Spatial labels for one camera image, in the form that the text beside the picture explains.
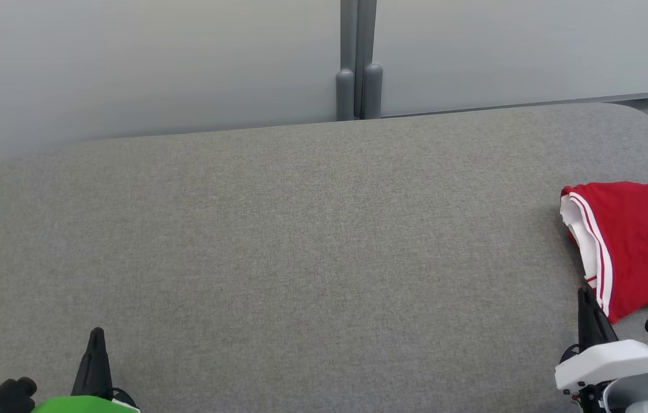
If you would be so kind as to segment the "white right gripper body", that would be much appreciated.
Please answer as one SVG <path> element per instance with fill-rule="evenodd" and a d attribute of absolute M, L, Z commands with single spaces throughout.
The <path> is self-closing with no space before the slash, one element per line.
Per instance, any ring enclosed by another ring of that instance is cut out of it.
<path fill-rule="evenodd" d="M 648 373 L 648 345 L 621 340 L 591 346 L 555 367 L 557 389 L 577 393 L 589 385 Z"/>

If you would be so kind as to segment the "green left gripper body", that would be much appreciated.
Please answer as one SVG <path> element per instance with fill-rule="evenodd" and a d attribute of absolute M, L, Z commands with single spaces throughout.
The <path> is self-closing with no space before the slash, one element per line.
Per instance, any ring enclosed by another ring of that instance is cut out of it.
<path fill-rule="evenodd" d="M 33 408 L 32 413 L 140 413 L 140 410 L 119 400 L 82 395 L 48 398 Z"/>

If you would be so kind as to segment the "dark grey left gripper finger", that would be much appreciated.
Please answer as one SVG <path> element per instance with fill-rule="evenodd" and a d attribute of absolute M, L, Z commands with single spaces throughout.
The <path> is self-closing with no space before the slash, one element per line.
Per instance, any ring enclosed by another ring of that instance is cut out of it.
<path fill-rule="evenodd" d="M 111 398 L 114 396 L 113 388 L 106 335 L 102 328 L 94 328 L 89 334 L 71 395 Z"/>

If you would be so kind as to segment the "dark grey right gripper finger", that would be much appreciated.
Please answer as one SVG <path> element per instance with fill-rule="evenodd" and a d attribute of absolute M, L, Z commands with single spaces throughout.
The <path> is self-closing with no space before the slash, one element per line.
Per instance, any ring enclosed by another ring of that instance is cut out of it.
<path fill-rule="evenodd" d="M 577 291 L 577 337 L 579 351 L 619 340 L 589 286 L 579 287 Z"/>

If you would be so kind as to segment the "red jersey with black lettering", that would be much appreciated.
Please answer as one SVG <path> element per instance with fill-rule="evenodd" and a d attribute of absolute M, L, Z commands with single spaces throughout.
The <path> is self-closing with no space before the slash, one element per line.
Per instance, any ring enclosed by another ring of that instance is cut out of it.
<path fill-rule="evenodd" d="M 648 307 L 648 184 L 565 186 L 559 212 L 608 321 Z"/>

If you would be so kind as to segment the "grey partition post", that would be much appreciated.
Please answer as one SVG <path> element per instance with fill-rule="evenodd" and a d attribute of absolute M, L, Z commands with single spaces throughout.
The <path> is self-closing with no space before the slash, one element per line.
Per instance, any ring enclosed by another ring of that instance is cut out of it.
<path fill-rule="evenodd" d="M 382 76 L 384 70 L 374 62 L 377 0 L 357 0 L 355 116 L 358 119 L 381 117 Z"/>
<path fill-rule="evenodd" d="M 358 0 L 339 0 L 340 70 L 335 74 L 335 119 L 355 118 Z"/>

